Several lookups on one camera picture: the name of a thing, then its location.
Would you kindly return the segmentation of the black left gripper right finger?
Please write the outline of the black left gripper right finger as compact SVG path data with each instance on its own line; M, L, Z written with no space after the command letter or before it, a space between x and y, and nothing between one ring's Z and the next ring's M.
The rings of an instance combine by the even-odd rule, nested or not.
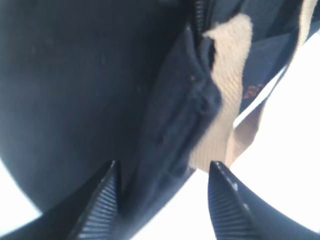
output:
M208 210L218 240L320 238L257 196L220 161L209 167Z

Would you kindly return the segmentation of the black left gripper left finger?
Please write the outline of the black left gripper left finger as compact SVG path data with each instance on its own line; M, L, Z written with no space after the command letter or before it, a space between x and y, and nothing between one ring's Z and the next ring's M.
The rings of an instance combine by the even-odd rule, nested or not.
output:
M120 163L114 160L67 238L69 240L112 240L119 213L120 190Z

